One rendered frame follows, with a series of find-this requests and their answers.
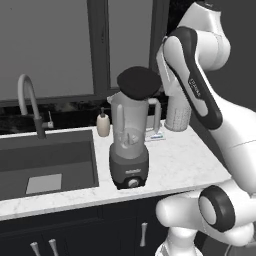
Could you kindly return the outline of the black round blender lid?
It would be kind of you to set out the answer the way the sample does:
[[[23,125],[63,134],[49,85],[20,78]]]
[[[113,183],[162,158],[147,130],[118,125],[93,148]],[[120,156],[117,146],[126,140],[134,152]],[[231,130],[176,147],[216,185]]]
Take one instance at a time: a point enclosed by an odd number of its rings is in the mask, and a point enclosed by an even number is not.
[[[161,87],[160,76],[149,68],[134,66],[117,77],[120,91],[133,100],[145,100],[153,96]]]

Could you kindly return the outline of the dark grey sink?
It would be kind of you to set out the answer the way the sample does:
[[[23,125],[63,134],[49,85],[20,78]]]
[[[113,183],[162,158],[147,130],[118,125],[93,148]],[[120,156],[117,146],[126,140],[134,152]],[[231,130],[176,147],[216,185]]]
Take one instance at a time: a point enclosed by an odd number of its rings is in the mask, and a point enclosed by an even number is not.
[[[0,201],[98,185],[90,130],[0,139]]]

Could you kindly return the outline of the blue and white sponge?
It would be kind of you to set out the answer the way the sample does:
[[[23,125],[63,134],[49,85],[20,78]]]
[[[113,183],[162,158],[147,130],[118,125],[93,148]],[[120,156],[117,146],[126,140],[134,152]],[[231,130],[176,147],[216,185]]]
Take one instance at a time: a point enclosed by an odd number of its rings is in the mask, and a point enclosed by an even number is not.
[[[165,140],[165,134],[162,131],[155,132],[154,130],[150,130],[146,132],[146,135],[145,135],[146,142],[159,141],[159,140]]]

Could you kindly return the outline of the dark framed window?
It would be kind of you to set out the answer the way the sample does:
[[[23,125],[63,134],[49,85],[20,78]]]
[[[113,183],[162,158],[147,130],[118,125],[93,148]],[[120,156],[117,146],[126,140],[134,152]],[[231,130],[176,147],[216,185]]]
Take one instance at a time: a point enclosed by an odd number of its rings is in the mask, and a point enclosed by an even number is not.
[[[170,0],[0,0],[0,106],[28,75],[40,104],[103,99],[132,66],[156,68]]]

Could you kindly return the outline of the cream soap dispenser bottle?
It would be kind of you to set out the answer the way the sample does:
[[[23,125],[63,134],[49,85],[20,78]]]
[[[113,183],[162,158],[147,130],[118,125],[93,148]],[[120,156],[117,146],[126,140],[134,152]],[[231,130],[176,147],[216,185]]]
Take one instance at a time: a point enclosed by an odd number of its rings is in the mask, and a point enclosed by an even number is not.
[[[96,121],[97,132],[100,137],[107,137],[110,133],[110,120],[109,116],[105,113],[104,108],[101,108],[101,112]]]

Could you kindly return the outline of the grey blender with clear jug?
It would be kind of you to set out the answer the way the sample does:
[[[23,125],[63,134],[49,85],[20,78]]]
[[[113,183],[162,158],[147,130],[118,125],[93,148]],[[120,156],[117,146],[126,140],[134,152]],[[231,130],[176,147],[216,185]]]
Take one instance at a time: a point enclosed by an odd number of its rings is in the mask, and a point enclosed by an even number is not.
[[[144,186],[149,172],[149,151],[145,145],[148,109],[155,106],[152,133],[160,129],[161,104],[156,98],[141,101],[122,92],[107,98],[111,105],[113,143],[109,148],[109,169],[120,189]]]

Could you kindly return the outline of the dark cupboard door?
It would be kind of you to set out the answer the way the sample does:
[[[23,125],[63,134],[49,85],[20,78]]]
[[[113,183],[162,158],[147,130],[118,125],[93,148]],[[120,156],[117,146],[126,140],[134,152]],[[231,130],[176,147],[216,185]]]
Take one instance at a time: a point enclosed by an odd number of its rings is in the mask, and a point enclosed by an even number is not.
[[[56,241],[59,256],[92,256],[96,246],[97,223],[84,223],[45,231],[43,239]]]
[[[141,224],[148,223],[146,231],[146,246],[140,247]],[[135,240],[135,256],[155,256],[158,247],[164,242],[168,229],[162,226],[155,215],[138,217]]]
[[[38,244],[40,256],[45,256],[40,233],[0,235],[0,256],[36,256],[31,247],[33,242]]]

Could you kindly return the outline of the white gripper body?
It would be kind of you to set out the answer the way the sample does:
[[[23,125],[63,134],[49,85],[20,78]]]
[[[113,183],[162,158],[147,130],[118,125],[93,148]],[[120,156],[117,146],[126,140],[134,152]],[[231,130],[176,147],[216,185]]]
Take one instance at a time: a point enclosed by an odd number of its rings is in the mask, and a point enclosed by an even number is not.
[[[160,46],[157,52],[156,61],[165,95],[177,96],[181,91],[181,86],[173,71],[168,67],[167,62],[165,61],[163,46]]]

